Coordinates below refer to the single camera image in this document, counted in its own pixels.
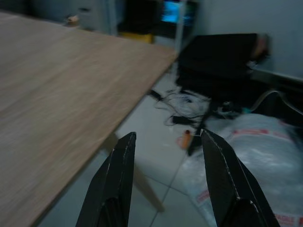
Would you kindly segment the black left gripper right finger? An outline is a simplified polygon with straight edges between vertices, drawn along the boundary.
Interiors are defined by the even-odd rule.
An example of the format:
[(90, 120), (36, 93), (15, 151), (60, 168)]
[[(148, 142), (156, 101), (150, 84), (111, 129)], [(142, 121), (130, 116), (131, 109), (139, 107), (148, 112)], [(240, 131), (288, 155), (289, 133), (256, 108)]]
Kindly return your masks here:
[(207, 187), (218, 227), (280, 227), (259, 183), (219, 135), (203, 130)]

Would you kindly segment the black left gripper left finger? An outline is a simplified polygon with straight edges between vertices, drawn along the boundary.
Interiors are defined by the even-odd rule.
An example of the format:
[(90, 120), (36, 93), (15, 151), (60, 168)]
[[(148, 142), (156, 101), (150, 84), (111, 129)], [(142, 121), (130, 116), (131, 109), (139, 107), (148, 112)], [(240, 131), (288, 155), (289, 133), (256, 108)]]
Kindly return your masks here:
[(118, 139), (93, 176), (76, 227), (128, 227), (136, 133)]

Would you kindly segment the clear plastic bag red print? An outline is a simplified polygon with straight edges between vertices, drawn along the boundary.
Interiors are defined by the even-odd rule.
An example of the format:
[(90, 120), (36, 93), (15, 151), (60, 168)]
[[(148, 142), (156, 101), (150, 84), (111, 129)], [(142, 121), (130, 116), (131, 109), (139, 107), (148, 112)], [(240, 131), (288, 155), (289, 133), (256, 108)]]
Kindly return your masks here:
[(224, 138), (255, 176), (281, 227), (303, 227), (303, 136), (298, 127), (260, 114), (211, 119), (208, 130)]

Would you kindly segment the small orange bottle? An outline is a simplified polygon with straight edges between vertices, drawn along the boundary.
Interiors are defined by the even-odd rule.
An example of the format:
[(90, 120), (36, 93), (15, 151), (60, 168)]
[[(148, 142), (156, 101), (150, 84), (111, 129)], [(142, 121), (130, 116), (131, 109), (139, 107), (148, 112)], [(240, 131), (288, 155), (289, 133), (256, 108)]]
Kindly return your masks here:
[(181, 148), (187, 149), (190, 141), (191, 141), (191, 131), (185, 130), (182, 136)]

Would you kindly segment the black bag with pale trim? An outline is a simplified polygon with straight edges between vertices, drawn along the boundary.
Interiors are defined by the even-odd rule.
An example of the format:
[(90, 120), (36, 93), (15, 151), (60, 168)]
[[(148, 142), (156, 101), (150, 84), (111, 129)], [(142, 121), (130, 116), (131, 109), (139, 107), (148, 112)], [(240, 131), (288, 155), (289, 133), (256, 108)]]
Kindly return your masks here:
[(303, 93), (268, 90), (248, 95), (246, 104), (255, 114), (275, 117), (303, 128)]

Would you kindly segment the light wooden table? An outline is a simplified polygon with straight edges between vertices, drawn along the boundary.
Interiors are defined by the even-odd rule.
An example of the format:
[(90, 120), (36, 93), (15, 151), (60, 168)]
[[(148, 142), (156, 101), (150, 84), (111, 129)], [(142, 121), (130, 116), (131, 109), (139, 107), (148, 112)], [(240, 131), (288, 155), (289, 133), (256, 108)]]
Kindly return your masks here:
[(0, 227), (32, 227), (176, 58), (0, 11)]

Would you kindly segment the stack of black cases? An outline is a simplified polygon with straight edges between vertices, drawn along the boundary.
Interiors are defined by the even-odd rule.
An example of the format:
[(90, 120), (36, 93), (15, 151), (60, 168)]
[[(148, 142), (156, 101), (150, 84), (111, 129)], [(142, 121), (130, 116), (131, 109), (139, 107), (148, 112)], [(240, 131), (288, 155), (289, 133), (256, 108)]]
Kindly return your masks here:
[(267, 89), (252, 78), (253, 65), (269, 51), (267, 34), (198, 35), (179, 54), (176, 84), (217, 102), (251, 104)]

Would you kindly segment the yellow and black bin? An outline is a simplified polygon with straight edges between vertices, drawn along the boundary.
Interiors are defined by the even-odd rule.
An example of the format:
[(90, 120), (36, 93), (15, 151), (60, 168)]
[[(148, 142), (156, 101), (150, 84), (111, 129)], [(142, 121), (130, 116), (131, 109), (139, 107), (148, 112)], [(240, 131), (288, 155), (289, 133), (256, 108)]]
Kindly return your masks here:
[(156, 23), (155, 0), (125, 0), (124, 18), (118, 24), (118, 34), (144, 43), (154, 43)]

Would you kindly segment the small tan object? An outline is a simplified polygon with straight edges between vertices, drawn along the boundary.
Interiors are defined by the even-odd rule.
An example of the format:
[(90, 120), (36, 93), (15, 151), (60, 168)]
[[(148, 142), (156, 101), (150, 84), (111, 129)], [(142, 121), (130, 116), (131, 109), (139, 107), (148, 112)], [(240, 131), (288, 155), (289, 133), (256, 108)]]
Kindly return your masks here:
[(77, 26), (79, 24), (79, 17), (77, 15), (68, 16), (66, 23), (69, 26)]

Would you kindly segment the white metal pole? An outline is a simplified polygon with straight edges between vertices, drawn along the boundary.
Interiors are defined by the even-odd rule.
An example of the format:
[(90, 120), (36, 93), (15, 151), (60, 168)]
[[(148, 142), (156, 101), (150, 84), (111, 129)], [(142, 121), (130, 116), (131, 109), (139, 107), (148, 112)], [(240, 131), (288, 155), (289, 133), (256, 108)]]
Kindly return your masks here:
[(183, 25), (184, 25), (184, 16), (186, 13), (187, 0), (180, 0), (179, 11), (178, 11), (178, 23), (176, 28), (175, 35), (175, 51), (179, 54), (182, 46), (182, 37), (183, 37)]

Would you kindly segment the grey cabinet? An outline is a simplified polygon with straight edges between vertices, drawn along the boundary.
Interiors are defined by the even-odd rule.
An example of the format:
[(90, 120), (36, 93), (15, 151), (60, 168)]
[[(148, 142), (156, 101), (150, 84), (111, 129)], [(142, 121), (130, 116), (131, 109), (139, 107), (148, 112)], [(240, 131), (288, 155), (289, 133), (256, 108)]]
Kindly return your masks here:
[(78, 18), (78, 27), (108, 35), (118, 35), (124, 18), (126, 0), (30, 0), (35, 16), (68, 24), (68, 17)]

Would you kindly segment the glowing blue screen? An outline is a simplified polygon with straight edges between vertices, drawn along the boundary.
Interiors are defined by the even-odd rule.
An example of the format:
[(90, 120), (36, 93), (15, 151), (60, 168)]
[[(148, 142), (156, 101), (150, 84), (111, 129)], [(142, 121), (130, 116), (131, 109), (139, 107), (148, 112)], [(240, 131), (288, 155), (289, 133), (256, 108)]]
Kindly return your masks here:
[[(179, 19), (179, 10), (181, 8), (180, 0), (164, 0), (162, 4), (161, 21), (176, 24)], [(186, 4), (183, 23), (185, 26), (193, 24), (196, 15), (197, 3), (188, 1)]]

